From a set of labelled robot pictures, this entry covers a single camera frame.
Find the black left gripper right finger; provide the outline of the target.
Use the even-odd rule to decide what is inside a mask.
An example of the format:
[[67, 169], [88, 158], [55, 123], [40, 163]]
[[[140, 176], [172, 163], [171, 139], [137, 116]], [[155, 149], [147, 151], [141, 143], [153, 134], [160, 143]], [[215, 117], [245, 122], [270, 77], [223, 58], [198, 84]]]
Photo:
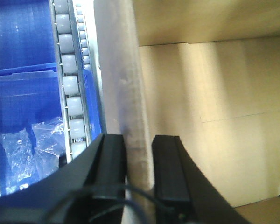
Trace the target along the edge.
[[180, 137], [156, 135], [152, 142], [158, 224], [247, 224], [210, 183]]

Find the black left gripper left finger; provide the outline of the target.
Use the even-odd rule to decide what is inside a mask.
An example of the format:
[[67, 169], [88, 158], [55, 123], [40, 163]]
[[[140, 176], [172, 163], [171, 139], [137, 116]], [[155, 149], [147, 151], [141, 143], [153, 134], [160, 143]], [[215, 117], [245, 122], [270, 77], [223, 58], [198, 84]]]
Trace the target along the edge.
[[99, 135], [78, 157], [26, 189], [0, 197], [0, 224], [85, 224], [123, 201], [126, 147], [119, 134]]

